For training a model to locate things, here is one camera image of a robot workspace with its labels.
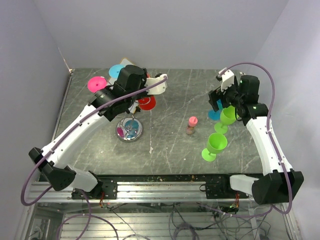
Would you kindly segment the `blue wine glass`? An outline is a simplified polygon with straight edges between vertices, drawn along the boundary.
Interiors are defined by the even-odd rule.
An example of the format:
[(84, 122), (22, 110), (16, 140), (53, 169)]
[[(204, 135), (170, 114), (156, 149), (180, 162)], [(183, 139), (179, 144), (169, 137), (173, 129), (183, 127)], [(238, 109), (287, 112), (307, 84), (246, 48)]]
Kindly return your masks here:
[(120, 74), (121, 69), (123, 69), (124, 67), (125, 66), (123, 64), (113, 65), (108, 71), (109, 76), (111, 78), (117, 79)]
[(220, 120), (220, 115), (221, 115), (221, 112), (223, 110), (223, 105), (222, 105), (221, 100), (217, 101), (217, 106), (218, 106), (218, 111), (210, 110), (208, 112), (208, 114), (207, 114), (207, 116), (213, 121), (219, 121)]

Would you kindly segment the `green wine glass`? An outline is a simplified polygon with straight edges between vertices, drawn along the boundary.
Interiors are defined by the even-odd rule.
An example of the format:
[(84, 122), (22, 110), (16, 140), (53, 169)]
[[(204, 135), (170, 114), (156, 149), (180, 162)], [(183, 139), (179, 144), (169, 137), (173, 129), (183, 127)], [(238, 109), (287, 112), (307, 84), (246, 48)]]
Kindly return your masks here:
[(212, 133), (206, 142), (206, 147), (202, 150), (201, 156), (207, 162), (213, 162), (217, 154), (222, 152), (228, 145), (227, 138), (218, 132)]
[(236, 121), (236, 109), (230, 105), (227, 108), (223, 108), (220, 113), (220, 122), (214, 125), (214, 130), (220, 134), (226, 134), (228, 132), (228, 126), (232, 125)]

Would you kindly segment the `green wine glass front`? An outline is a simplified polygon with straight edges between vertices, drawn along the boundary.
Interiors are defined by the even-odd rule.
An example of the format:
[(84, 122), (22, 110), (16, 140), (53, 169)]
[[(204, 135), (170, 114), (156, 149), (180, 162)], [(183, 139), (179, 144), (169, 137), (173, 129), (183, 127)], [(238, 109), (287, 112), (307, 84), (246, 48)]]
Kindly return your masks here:
[(206, 147), (202, 150), (201, 156), (207, 162), (213, 162), (217, 154), (222, 152), (228, 145), (227, 138), (218, 132), (212, 133), (206, 142)]

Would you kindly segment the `red plastic wine glass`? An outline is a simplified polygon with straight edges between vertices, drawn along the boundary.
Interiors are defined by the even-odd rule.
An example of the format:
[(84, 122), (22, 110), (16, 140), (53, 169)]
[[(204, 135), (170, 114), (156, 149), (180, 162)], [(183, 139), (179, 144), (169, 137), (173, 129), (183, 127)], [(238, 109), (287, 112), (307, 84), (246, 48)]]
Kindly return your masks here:
[(138, 106), (141, 110), (149, 111), (156, 106), (156, 99), (153, 95), (138, 100)]

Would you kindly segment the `chrome wine glass rack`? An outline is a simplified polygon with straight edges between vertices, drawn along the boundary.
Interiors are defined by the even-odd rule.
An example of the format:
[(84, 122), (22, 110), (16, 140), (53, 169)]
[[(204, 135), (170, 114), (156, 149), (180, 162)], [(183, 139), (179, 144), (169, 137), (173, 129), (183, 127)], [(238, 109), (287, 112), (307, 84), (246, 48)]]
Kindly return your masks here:
[(137, 141), (143, 135), (143, 124), (132, 113), (135, 98), (119, 97), (99, 93), (91, 101), (94, 113), (90, 114), (87, 123), (104, 126), (124, 114), (115, 125), (116, 136), (125, 143)]

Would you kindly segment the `magenta plastic wine glass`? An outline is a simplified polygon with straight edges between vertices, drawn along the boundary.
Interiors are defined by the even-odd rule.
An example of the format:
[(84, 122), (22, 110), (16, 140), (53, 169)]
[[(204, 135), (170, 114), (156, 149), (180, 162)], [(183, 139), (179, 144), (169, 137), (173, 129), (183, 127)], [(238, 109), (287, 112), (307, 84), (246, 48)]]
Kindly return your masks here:
[(90, 92), (96, 93), (97, 91), (105, 88), (107, 84), (108, 82), (105, 77), (94, 76), (88, 81), (87, 88)]

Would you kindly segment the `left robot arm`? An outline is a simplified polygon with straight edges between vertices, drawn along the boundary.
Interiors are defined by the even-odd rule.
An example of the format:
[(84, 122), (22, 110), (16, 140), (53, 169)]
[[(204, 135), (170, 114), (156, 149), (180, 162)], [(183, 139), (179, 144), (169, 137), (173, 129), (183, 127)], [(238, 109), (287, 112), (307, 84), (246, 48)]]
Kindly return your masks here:
[(51, 143), (34, 147), (29, 157), (50, 188), (55, 191), (72, 187), (96, 199), (104, 193), (103, 182), (92, 171), (70, 165), (72, 154), (98, 129), (117, 115), (129, 112), (133, 103), (148, 95), (148, 72), (136, 65), (126, 65), (113, 84), (97, 90), (79, 116)]

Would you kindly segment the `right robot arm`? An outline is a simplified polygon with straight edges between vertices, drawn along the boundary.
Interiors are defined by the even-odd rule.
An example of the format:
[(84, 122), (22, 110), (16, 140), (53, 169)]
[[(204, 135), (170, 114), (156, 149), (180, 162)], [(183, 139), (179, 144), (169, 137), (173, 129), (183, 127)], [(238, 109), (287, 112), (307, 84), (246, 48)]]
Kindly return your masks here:
[(233, 174), (229, 181), (221, 184), (221, 194), (231, 198), (239, 191), (252, 196), (259, 205), (291, 203), (304, 176), (294, 170), (281, 150), (273, 131), (271, 109), (258, 102), (259, 79), (243, 75), (237, 80), (230, 70), (221, 71), (216, 78), (220, 86), (208, 93), (213, 110), (220, 111), (220, 121), (214, 129), (224, 135), (229, 125), (240, 120), (255, 143), (263, 174), (260, 178)]

